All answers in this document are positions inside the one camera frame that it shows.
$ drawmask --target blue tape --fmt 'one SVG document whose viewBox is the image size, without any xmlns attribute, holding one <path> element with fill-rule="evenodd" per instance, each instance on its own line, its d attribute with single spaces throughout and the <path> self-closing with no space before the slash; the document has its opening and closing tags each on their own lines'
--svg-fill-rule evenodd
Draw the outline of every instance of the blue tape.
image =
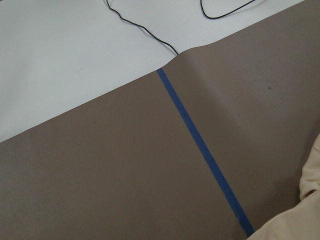
<svg viewBox="0 0 320 240">
<path fill-rule="evenodd" d="M 187 126 L 189 132 L 191 133 L 196 145 L 198 146 L 202 156 L 204 157 L 206 163 L 208 164 L 213 176 L 215 177 L 217 183 L 219 184 L 222 192 L 226 200 L 228 201 L 230 207 L 232 208 L 236 218 L 238 219 L 242 229 L 245 231 L 246 236 L 250 237 L 255 231 L 249 222 L 244 210 L 240 206 L 235 194 L 233 193 L 231 187 L 229 186 L 227 180 L 225 179 L 223 173 L 221 172 L 218 164 L 216 163 L 215 159 L 211 155 L 205 141 L 201 137 L 200 133 L 197 130 L 194 122 L 192 121 L 191 117 L 189 116 L 186 108 L 184 107 L 183 103 L 181 102 L 179 96 L 177 95 L 174 87 L 170 83 L 165 71 L 160 68 L 157 70 L 159 77 L 163 85 L 165 86 L 167 92 L 169 93 L 175 107 L 179 111 L 185 125 Z"/>
</svg>

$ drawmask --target black wire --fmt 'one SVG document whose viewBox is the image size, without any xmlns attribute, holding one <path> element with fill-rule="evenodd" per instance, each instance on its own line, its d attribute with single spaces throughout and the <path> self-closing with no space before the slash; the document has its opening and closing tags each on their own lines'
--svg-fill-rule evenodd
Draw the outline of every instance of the black wire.
<svg viewBox="0 0 320 240">
<path fill-rule="evenodd" d="M 130 21 L 130 20 L 128 20 L 128 19 L 123 18 L 123 17 L 121 16 L 121 14 L 120 14 L 117 10 L 113 9 L 113 8 L 110 6 L 108 0 L 105 0 L 105 2 L 106 2 L 108 8 L 109 8 L 111 11 L 115 12 L 116 14 L 118 14 L 118 16 L 119 16 L 120 19 L 122 19 L 123 21 L 125 21 L 125 22 L 127 22 L 127 23 L 130 23 L 130 24 L 132 24 L 132 25 L 135 25 L 135 26 L 137 26 L 137 27 L 139 27 L 139 28 L 144 29 L 148 34 L 150 34 L 150 35 L 151 35 L 154 39 L 156 39 L 158 42 L 169 46 L 169 47 L 174 51 L 174 53 L 175 53 L 176 55 L 179 55 L 179 53 L 177 52 L 177 50 L 176 50 L 170 43 L 167 43 L 167 42 L 162 41 L 161 39 L 157 38 L 157 37 L 156 37 L 155 35 L 153 35 L 148 29 L 146 29 L 146 27 L 144 27 L 144 26 L 142 26 L 142 25 L 139 25 L 139 24 L 137 24 L 137 23 L 134 23 L 133 21 Z"/>
<path fill-rule="evenodd" d="M 202 10 L 203 15 L 204 15 L 207 19 L 220 19 L 220 18 L 223 18 L 223 17 L 225 17 L 225 16 L 227 16 L 227 15 L 229 15 L 229 14 L 234 13 L 235 11 L 238 11 L 239 9 L 242 9 L 243 7 L 247 6 L 248 4 L 250 4 L 250 3 L 254 2 L 254 1 L 255 1 L 255 0 L 251 0 L 251 1 L 247 2 L 246 4 L 238 7 L 237 9 L 232 10 L 231 12 L 228 12 L 228 13 L 223 14 L 223 15 L 221 15 L 221 16 L 208 16 L 208 15 L 205 13 L 204 6 L 203 6 L 203 4 L 202 4 L 202 0 L 200 0 L 200 6 L 201 6 L 201 10 Z"/>
</svg>

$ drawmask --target beige fabric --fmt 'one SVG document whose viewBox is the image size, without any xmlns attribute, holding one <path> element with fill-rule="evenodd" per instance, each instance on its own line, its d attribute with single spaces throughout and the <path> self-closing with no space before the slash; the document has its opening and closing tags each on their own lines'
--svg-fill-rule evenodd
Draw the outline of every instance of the beige fabric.
<svg viewBox="0 0 320 240">
<path fill-rule="evenodd" d="M 272 218 L 248 240 L 320 239 L 320 135 L 302 169 L 300 191 L 302 202 Z"/>
</svg>

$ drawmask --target black cable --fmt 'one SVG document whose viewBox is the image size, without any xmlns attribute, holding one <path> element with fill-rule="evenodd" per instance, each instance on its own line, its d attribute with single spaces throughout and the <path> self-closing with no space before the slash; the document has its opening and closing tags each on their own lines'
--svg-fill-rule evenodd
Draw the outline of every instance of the black cable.
<svg viewBox="0 0 320 240">
<path fill-rule="evenodd" d="M 202 4 L 202 0 L 200 0 L 200 6 L 201 6 L 201 10 L 202 10 L 203 15 L 204 15 L 207 19 L 220 19 L 220 18 L 223 18 L 223 17 L 225 17 L 225 16 L 227 16 L 227 15 L 229 15 L 229 14 L 234 13 L 235 11 L 238 11 L 239 9 L 242 9 L 243 7 L 247 6 L 248 4 L 250 4 L 250 3 L 254 2 L 254 1 L 255 1 L 255 0 L 251 0 L 251 1 L 247 2 L 246 4 L 238 7 L 237 9 L 232 10 L 231 12 L 228 12 L 228 13 L 223 14 L 223 15 L 221 15 L 221 16 L 208 16 L 208 15 L 205 13 L 204 6 L 203 6 L 203 4 Z"/>
<path fill-rule="evenodd" d="M 167 43 L 167 42 L 162 41 L 161 39 L 157 38 L 157 37 L 156 37 L 155 35 L 153 35 L 148 29 L 146 29 L 145 26 L 139 25 L 139 24 L 134 23 L 134 22 L 132 22 L 132 21 L 130 21 L 130 20 L 128 20 L 128 19 L 123 18 L 123 17 L 121 16 L 121 14 L 120 14 L 117 10 L 113 9 L 113 8 L 110 6 L 108 0 L 105 0 L 105 2 L 106 2 L 108 8 L 109 8 L 111 11 L 115 12 L 116 14 L 118 14 L 118 16 L 119 16 L 120 19 L 122 19 L 123 21 L 125 21 L 125 22 L 127 22 L 127 23 L 130 23 L 130 24 L 132 24 L 132 25 L 135 25 L 135 26 L 137 26 L 137 27 L 139 27 L 139 28 L 144 29 L 148 34 L 150 34 L 150 35 L 151 35 L 154 39 L 156 39 L 158 42 L 169 46 L 169 47 L 174 51 L 174 53 L 175 53 L 176 55 L 179 55 L 179 53 L 177 52 L 177 50 L 176 50 L 170 43 Z"/>
</svg>

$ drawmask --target blue line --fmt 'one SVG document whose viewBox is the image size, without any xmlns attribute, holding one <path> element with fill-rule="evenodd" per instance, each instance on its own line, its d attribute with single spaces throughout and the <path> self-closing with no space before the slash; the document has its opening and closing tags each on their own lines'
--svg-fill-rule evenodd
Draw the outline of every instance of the blue line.
<svg viewBox="0 0 320 240">
<path fill-rule="evenodd" d="M 223 173 L 221 172 L 218 164 L 216 163 L 215 159 L 211 155 L 205 141 L 201 137 L 200 133 L 197 130 L 197 127 L 195 126 L 194 122 L 192 121 L 191 117 L 189 116 L 187 110 L 185 109 L 183 103 L 181 102 L 179 96 L 177 95 L 174 87 L 170 83 L 165 71 L 160 68 L 157 70 L 157 73 L 159 77 L 161 78 L 161 81 L 163 85 L 165 86 L 167 92 L 169 93 L 175 107 L 179 111 L 185 125 L 189 129 L 189 132 L 191 133 L 196 145 L 198 146 L 200 152 L 202 153 L 202 156 L 204 157 L 206 163 L 208 164 L 211 172 L 213 173 L 213 176 L 215 177 L 217 183 L 219 184 L 222 192 L 224 193 L 224 196 L 226 200 L 228 201 L 230 207 L 232 208 L 236 218 L 238 219 L 242 229 L 245 231 L 246 236 L 250 237 L 254 233 L 254 229 L 249 222 L 244 210 L 240 206 L 240 203 L 238 202 L 235 194 L 233 193 L 231 187 L 229 186 L 227 180 L 225 179 Z"/>
</svg>

